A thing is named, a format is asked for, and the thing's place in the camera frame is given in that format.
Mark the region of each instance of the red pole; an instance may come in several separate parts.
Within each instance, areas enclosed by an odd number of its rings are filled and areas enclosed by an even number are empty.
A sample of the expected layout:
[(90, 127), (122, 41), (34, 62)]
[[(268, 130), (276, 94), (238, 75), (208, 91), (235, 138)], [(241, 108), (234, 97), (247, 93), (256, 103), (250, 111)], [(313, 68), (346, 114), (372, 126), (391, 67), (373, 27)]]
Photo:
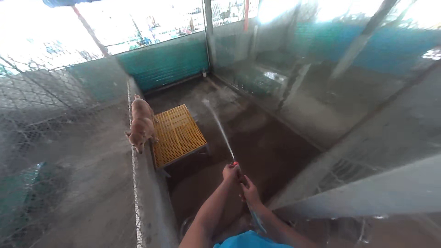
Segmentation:
[(248, 9), (250, 7), (250, 0), (245, 0), (245, 23), (243, 25), (243, 31), (248, 31)]
[(109, 57), (110, 55), (107, 51), (107, 48), (103, 44), (101, 44), (101, 42), (98, 40), (98, 38), (95, 35), (95, 32), (89, 26), (86, 19), (84, 19), (84, 17), (80, 14), (80, 11), (78, 11), (77, 7), (75, 7), (75, 5), (74, 5), (74, 6), (72, 6), (72, 9), (74, 10), (75, 14), (77, 14), (78, 19), (80, 19), (81, 23), (86, 28), (87, 32), (90, 34), (90, 36), (92, 36), (93, 41), (95, 42), (95, 44), (97, 44), (98, 48), (103, 53), (104, 57)]

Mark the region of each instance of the dog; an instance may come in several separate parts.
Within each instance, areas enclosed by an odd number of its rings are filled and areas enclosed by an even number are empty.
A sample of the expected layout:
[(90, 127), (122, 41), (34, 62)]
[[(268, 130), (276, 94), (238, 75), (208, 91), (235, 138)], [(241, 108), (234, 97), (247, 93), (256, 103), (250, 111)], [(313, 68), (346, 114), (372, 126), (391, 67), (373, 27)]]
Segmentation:
[(142, 154), (144, 144), (149, 138), (153, 138), (154, 142), (159, 141), (152, 122), (152, 120), (158, 122), (158, 119), (155, 117), (150, 105), (138, 95), (135, 95), (135, 100), (132, 102), (132, 117), (130, 131), (125, 132), (125, 134), (130, 144), (139, 154)]

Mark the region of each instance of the teal wall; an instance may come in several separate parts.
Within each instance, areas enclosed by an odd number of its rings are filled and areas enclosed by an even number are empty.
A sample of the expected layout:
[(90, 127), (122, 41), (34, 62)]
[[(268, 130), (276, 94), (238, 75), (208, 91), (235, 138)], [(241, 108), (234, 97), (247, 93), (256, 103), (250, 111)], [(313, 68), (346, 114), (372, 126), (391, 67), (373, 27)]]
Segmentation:
[[(363, 29), (344, 23), (298, 23), (288, 36), (287, 50), (316, 60), (338, 61)], [(403, 75), (440, 40), (439, 30), (382, 27), (374, 32), (353, 65)]]
[(116, 54), (115, 57), (143, 92), (208, 70), (203, 32)]

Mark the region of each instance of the yellow grate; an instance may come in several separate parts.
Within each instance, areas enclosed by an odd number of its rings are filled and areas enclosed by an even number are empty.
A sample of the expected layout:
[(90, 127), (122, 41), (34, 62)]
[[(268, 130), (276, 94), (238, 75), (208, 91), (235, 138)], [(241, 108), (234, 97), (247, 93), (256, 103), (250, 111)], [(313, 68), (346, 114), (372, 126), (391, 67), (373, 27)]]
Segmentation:
[(153, 145), (156, 168), (207, 144), (185, 104), (157, 114), (154, 123), (159, 142)]

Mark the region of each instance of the concrete floor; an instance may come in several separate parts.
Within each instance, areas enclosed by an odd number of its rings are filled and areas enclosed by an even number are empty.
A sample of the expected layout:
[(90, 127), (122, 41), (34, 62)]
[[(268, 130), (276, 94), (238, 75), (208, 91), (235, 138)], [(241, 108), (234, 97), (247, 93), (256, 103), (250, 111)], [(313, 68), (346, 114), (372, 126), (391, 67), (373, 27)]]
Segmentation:
[[(155, 113), (185, 104), (207, 140), (212, 156), (193, 154), (166, 168), (173, 209), (178, 225), (195, 215), (222, 180), (223, 167), (232, 162), (221, 132), (202, 104), (206, 98), (218, 113), (244, 174), (257, 185), (262, 201), (268, 201), (288, 183), (319, 151), (259, 107), (224, 84), (196, 78), (164, 91), (147, 95)], [(231, 192), (218, 232), (247, 211)]]

